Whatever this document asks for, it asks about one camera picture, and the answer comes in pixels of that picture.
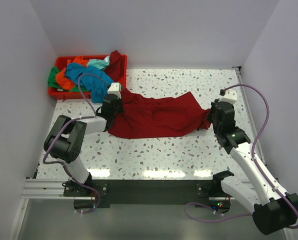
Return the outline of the dark red t shirt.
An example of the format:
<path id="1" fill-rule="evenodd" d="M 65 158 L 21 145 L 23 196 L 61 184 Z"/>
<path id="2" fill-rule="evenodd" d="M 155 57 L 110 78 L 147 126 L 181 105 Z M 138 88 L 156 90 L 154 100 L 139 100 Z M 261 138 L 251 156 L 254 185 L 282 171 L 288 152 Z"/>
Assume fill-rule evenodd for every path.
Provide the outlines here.
<path id="1" fill-rule="evenodd" d="M 127 89 L 121 92 L 124 112 L 118 113 L 108 132 L 118 138 L 182 137 L 197 129 L 208 130 L 209 109 L 191 92 L 178 97 L 146 98 Z"/>

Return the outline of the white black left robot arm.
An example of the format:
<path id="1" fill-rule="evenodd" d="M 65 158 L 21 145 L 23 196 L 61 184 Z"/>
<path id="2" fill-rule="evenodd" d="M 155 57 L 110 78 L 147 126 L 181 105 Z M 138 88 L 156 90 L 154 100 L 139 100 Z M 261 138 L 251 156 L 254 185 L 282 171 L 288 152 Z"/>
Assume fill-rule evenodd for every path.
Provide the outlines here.
<path id="1" fill-rule="evenodd" d="M 92 176 L 80 159 L 85 135 L 108 131 L 118 113 L 123 112 L 120 96 L 107 94 L 99 108 L 91 108 L 93 115 L 70 118 L 60 115 L 49 134 L 43 148 L 42 162 L 46 165 L 59 164 L 69 179 L 75 183 L 75 191 L 81 196 L 92 192 Z"/>

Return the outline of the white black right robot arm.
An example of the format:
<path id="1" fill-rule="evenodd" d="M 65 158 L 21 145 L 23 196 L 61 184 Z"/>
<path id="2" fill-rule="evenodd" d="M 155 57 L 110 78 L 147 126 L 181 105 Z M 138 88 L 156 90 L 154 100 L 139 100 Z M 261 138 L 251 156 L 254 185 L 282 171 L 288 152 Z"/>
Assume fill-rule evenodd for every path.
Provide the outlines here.
<path id="1" fill-rule="evenodd" d="M 298 227 L 298 195 L 290 194 L 257 158 L 250 138 L 236 126 L 233 104 L 215 100 L 207 120 L 213 125 L 220 146 L 251 183 L 251 187 L 246 186 L 227 170 L 213 176 L 213 194 L 219 197 L 228 194 L 235 198 L 252 215 L 256 227 L 264 235 Z"/>

